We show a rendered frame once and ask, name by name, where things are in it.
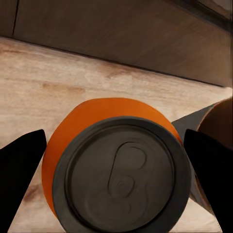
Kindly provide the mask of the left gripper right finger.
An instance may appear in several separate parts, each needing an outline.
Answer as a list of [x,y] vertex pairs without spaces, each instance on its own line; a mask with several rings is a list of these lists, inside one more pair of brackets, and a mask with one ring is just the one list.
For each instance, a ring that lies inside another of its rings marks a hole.
[[233,151],[191,129],[183,146],[223,233],[233,233]]

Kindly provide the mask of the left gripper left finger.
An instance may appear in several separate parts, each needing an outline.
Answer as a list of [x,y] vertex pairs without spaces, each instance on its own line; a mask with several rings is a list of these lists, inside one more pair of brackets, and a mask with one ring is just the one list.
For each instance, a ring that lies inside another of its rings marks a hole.
[[0,150],[0,233],[8,233],[46,146],[45,132],[40,129]]

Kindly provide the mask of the trash can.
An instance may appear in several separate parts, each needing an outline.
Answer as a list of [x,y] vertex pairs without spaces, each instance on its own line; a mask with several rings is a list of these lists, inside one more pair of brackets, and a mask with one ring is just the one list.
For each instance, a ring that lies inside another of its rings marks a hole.
[[[179,133],[183,143],[186,130],[191,129],[212,137],[215,141],[233,151],[233,97],[179,118],[171,124]],[[216,217],[190,159],[188,161],[191,170],[189,199]]]

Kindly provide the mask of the can of soda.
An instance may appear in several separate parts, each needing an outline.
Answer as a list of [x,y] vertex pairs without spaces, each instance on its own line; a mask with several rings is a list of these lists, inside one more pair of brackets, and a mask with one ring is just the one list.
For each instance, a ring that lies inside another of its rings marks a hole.
[[152,106],[87,100],[46,146],[43,191],[66,233],[169,233],[189,199],[188,159],[175,127]]

